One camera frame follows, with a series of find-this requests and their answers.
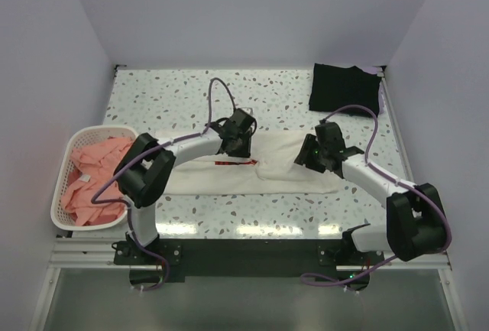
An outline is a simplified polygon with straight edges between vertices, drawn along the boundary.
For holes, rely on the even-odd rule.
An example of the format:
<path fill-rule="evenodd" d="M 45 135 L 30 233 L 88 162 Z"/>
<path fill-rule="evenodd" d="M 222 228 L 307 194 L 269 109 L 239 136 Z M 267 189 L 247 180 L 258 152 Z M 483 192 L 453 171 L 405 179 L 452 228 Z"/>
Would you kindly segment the white t-shirt red print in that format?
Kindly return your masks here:
<path fill-rule="evenodd" d="M 330 172 L 318 173 L 294 163 L 306 132 L 258 131 L 249 158 L 226 154 L 199 157 L 170 174 L 167 195 L 254 195 L 334 193 L 342 181 Z"/>

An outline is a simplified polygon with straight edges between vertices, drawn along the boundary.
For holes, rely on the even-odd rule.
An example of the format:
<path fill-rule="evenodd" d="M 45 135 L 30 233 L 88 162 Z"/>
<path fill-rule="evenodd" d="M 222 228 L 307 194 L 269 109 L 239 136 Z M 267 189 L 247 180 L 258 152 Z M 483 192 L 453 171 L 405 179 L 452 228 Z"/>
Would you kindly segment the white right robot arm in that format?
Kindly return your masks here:
<path fill-rule="evenodd" d="M 402 180 L 369 161 L 365 151 L 345 145 L 334 122 L 320 123 L 315 132 L 306 135 L 294 163 L 359 186 L 386 212 L 384 226 L 363 224 L 342 235 L 340 254 L 345 262 L 358 264 L 371 251 L 391 251 L 396 258 L 410 261 L 446 250 L 452 235 L 433 185 Z"/>

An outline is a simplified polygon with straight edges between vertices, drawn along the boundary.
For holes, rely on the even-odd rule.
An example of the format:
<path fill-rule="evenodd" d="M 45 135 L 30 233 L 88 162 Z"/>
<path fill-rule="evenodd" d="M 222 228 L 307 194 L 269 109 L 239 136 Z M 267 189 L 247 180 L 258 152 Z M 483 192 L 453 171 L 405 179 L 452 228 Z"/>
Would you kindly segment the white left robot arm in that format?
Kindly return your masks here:
<path fill-rule="evenodd" d="M 163 195 L 172 170 L 199 157 L 226 154 L 251 155 L 256 119 L 243 109 L 228 118 L 210 122 L 205 131 L 158 141 L 148 133 L 137 136 L 114 175 L 119 191 L 129 199 L 132 256 L 150 264 L 158 255 L 156 202 Z"/>

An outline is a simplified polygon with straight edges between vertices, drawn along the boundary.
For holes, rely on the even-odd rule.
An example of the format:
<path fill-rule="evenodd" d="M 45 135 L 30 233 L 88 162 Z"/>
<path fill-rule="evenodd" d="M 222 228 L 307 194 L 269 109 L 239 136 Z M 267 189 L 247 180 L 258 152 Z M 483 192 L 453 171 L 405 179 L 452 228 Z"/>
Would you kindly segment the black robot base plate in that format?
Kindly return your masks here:
<path fill-rule="evenodd" d="M 146 251 L 131 239 L 112 243 L 113 263 L 129 269 L 134 286 L 189 277 L 273 277 L 319 284 L 351 280 L 350 289 L 365 289 L 370 277 L 358 275 L 380 264 L 383 253 L 343 248 L 341 239 L 161 239 Z"/>

